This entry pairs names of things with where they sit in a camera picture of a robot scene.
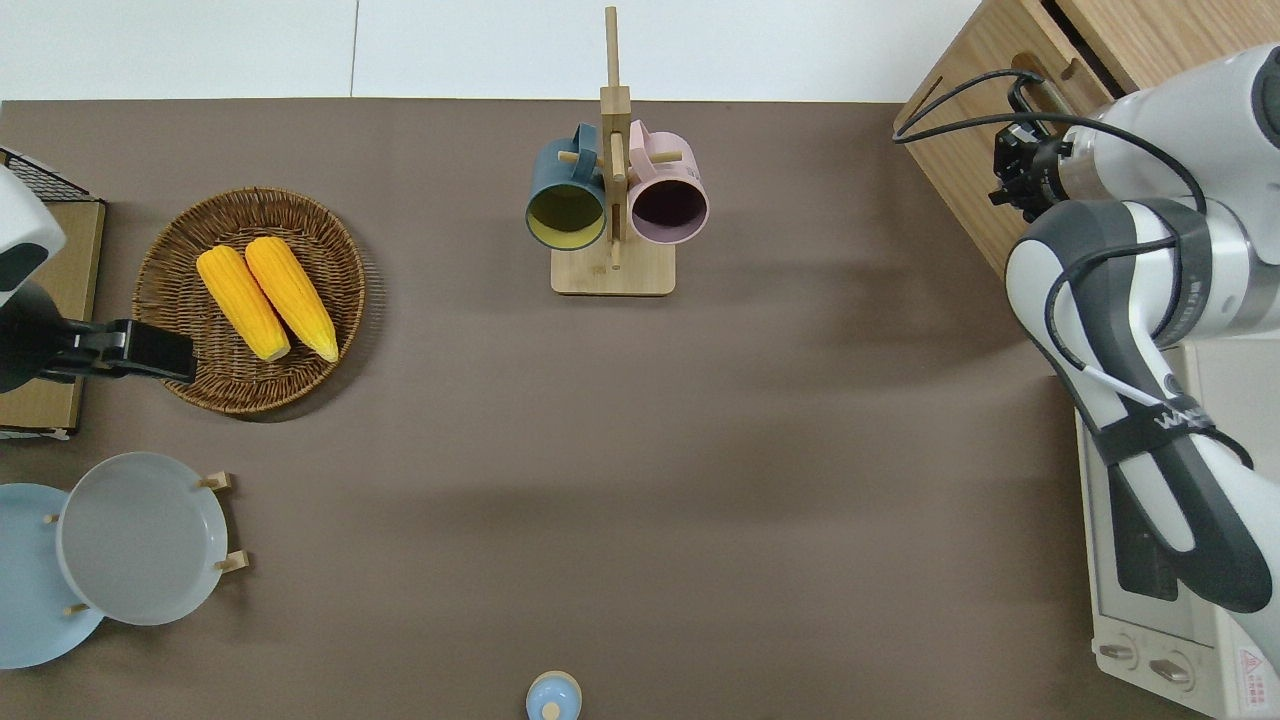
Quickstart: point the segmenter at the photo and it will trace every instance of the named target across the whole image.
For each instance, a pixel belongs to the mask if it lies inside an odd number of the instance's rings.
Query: corn
[[[244,249],[244,259],[293,334],[325,360],[337,363],[333,320],[289,246],[278,237],[260,237]]]
[[[214,246],[196,259],[196,272],[253,355],[271,363],[289,351],[289,340],[284,337],[280,320],[253,282],[239,252],[229,245]]]

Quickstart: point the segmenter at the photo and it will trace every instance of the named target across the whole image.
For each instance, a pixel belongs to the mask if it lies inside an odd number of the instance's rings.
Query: warning label
[[[1262,660],[1262,653],[1256,647],[1239,648],[1240,666],[1240,705],[1243,710],[1267,710],[1271,707],[1271,692],[1267,675],[1271,666]]]

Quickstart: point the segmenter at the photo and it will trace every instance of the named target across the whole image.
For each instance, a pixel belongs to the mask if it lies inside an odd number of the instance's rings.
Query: black cable
[[[1080,360],[1075,352],[1071,352],[1071,350],[1062,342],[1062,337],[1057,333],[1057,320],[1053,318],[1055,310],[1057,309],[1057,296],[1062,292],[1062,288],[1066,287],[1066,283],[1078,283],[1093,272],[1094,268],[1107,260],[1155,252],[1156,250],[1169,250],[1174,247],[1175,243],[1175,238],[1167,237],[1156,242],[1143,242],[1140,245],[1130,245],[1126,247],[1106,247],[1103,250],[1096,250],[1088,255],[1080,256],[1057,275],[1053,284],[1048,288],[1048,296],[1044,299],[1044,327],[1048,331],[1050,340],[1053,342],[1053,348],[1057,350],[1073,368],[1076,370],[1084,370],[1084,361]]]
[[[1174,172],[1174,174],[1178,176],[1178,179],[1183,181],[1183,183],[1187,184],[1187,188],[1190,191],[1192,200],[1196,202],[1196,211],[1199,213],[1201,215],[1208,211],[1208,204],[1204,200],[1204,191],[1201,188],[1199,182],[1196,181],[1190,170],[1188,170],[1185,165],[1179,163],[1178,159],[1175,159],[1169,152],[1165,152],[1156,145],[1152,145],[1151,142],[1138,137],[1137,135],[1133,135],[1129,131],[1120,129],[1115,126],[1108,126],[1107,123],[1103,123],[1101,120],[1094,120],[1093,118],[1082,118],[1079,115],[1068,115],[1064,113],[1004,113],[998,115],[983,115],[980,118],[957,120],[954,123],[938,126],[936,128],[920,131],[915,135],[902,136],[902,132],[911,124],[915,124],[915,122],[918,122],[920,117],[923,115],[913,117],[909,119],[908,123],[904,123],[902,127],[893,133],[892,137],[893,143],[906,145],[909,142],[928,140],[931,137],[936,137],[948,132],[955,132],[959,129],[968,129],[972,127],[989,126],[996,123],[1020,123],[1025,120],[1044,120],[1050,123],[1066,123],[1066,124],[1076,124],[1076,126],[1084,126],[1087,128],[1093,128],[1101,133],[1119,137],[1120,140],[1129,142],[1130,145],[1140,147],[1142,150],[1146,150],[1152,158],[1164,163],[1165,167],[1167,167],[1170,170]]]
[[[1234,452],[1235,456],[1240,459],[1240,465],[1244,465],[1249,470],[1253,469],[1253,456],[1249,455],[1249,451],[1244,450],[1244,446],[1236,442],[1235,438],[1233,438],[1231,436],[1224,433],[1217,428],[1203,428],[1193,432],[1196,432],[1197,434],[1202,434],[1204,437],[1211,437],[1217,442],[1225,445],[1228,450]]]
[[[900,127],[897,129],[897,132],[893,133],[893,137],[897,137],[897,136],[902,135],[902,132],[905,132],[906,128],[909,128],[909,127],[914,126],[915,123],[920,122],[922,118],[924,118],[925,115],[928,115],[929,113],[932,113],[933,110],[936,110],[938,108],[938,105],[942,105],[947,100],[951,100],[956,95],[960,95],[965,90],[969,90],[970,87],[973,87],[973,86],[975,86],[978,83],[983,83],[983,82],[987,82],[988,79],[993,79],[993,78],[997,78],[997,77],[1016,77],[1016,78],[1021,78],[1021,79],[1025,79],[1025,81],[1034,82],[1036,85],[1039,85],[1039,83],[1044,82],[1044,78],[1041,77],[1038,73],[1033,73],[1030,70],[1020,70],[1018,68],[1004,68],[1004,69],[1000,69],[1000,70],[989,70],[989,72],[982,73],[980,76],[975,76],[975,77],[972,77],[972,78],[961,82],[960,85],[957,85],[957,86],[952,87],[951,90],[943,92],[938,97],[934,97],[924,108],[920,108],[919,110],[916,110],[915,114],[911,115],[910,118],[908,118],[906,122],[902,123],[902,127]]]

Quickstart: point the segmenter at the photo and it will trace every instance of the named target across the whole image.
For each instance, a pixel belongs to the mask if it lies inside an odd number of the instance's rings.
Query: blue mug
[[[581,250],[604,234],[604,178],[595,165],[600,133],[579,123],[572,138],[548,142],[534,161],[534,187],[525,224],[552,250]],[[561,152],[576,152],[566,163]]]

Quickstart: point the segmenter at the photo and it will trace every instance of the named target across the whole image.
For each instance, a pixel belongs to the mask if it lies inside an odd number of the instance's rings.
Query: woven tray
[[[289,333],[289,352],[264,363],[244,345],[196,272],[215,245],[243,252],[255,237],[283,238],[315,284],[347,355],[365,310],[365,266],[351,233],[319,202],[287,190],[247,187],[216,195],[178,215],[142,260],[133,316],[191,337],[196,382],[164,384],[192,405],[242,415],[283,407],[328,378],[328,363]]]

